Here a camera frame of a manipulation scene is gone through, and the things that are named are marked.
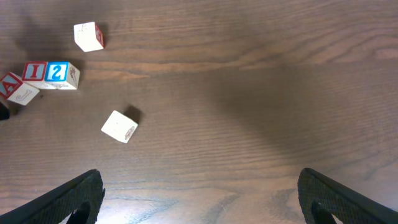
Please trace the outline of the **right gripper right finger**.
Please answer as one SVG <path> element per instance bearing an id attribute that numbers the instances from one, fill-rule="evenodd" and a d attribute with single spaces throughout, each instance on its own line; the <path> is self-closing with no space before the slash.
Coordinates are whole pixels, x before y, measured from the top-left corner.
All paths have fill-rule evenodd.
<path id="1" fill-rule="evenodd" d="M 396 211 L 311 168 L 301 171 L 297 187 L 307 223 L 397 223 Z"/>

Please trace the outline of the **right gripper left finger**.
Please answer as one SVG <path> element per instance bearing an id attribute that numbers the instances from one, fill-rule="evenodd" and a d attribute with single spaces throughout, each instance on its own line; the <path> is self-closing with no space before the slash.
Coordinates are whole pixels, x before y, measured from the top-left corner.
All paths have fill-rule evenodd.
<path id="1" fill-rule="evenodd" d="M 89 170 L 46 194 L 1 215 L 1 223 L 91 223 L 105 195 L 100 172 Z"/>

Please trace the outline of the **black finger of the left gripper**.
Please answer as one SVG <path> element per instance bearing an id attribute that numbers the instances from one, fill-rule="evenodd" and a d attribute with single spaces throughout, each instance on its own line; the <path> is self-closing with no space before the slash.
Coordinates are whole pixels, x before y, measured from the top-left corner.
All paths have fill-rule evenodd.
<path id="1" fill-rule="evenodd" d="M 10 109 L 6 103 L 6 101 L 1 98 L 0 102 L 0 120 L 7 120 L 10 118 Z"/>

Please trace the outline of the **white picture block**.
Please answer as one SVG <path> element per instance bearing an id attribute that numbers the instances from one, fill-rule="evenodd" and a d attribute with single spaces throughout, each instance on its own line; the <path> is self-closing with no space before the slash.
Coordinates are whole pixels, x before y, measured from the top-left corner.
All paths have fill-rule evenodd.
<path id="1" fill-rule="evenodd" d="M 73 26 L 74 41 L 84 52 L 104 49 L 104 37 L 96 22 L 86 22 Z"/>

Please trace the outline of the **red letter A block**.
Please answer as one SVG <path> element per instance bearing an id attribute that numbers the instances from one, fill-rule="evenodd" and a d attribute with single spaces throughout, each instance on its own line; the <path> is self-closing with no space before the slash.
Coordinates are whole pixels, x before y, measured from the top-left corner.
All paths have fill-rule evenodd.
<path id="1" fill-rule="evenodd" d="M 38 95 L 39 89 L 26 84 L 12 72 L 1 78 L 1 96 L 6 100 L 26 106 Z"/>

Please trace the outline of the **red letter I block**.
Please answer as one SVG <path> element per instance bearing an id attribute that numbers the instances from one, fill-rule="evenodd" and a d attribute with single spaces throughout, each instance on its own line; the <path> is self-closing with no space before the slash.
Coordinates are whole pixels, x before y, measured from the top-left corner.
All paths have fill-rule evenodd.
<path id="1" fill-rule="evenodd" d="M 55 86 L 45 81 L 47 65 L 46 61 L 27 62 L 22 74 L 22 81 L 41 90 L 56 89 Z"/>

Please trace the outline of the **white block blue edge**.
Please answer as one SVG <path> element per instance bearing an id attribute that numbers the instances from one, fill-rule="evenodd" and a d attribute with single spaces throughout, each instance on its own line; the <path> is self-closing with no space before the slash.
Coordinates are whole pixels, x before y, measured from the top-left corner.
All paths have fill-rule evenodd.
<path id="1" fill-rule="evenodd" d="M 101 131 L 119 142 L 128 143 L 137 127 L 138 124 L 135 121 L 114 110 Z"/>

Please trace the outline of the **blue number 2 block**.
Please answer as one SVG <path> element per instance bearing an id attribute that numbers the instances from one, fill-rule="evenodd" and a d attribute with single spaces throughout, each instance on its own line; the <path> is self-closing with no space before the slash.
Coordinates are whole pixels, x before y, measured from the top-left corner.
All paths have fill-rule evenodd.
<path id="1" fill-rule="evenodd" d="M 77 90 L 80 71 L 70 62 L 49 62 L 44 80 L 58 90 Z"/>

